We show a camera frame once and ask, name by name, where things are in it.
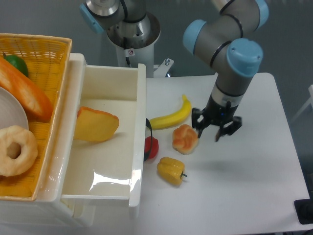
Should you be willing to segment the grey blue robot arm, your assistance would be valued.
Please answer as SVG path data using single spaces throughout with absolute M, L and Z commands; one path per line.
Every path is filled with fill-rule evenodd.
M 218 140 L 242 126 L 235 116 L 263 59 L 261 47 L 246 38 L 263 26 L 269 16 L 264 0 L 217 0 L 220 17 L 213 23 L 195 20 L 183 34 L 183 45 L 217 73 L 206 107 L 192 110 L 192 126 L 199 134 L 215 125 Z M 80 7 L 86 24 L 95 33 L 106 33 L 116 48 L 121 67 L 146 66 L 154 75 L 154 45 L 160 35 L 157 18 L 143 0 L 86 0 Z

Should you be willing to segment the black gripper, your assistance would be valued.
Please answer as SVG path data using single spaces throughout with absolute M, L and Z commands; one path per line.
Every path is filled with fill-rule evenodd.
M 192 127 L 197 131 L 198 139 L 209 125 L 220 127 L 215 135 L 215 142 L 218 142 L 220 137 L 225 135 L 233 135 L 242 127 L 242 118 L 234 117 L 236 107 L 232 107 L 231 102 L 227 103 L 225 107 L 221 106 L 210 96 L 207 106 L 203 110 L 192 109 Z

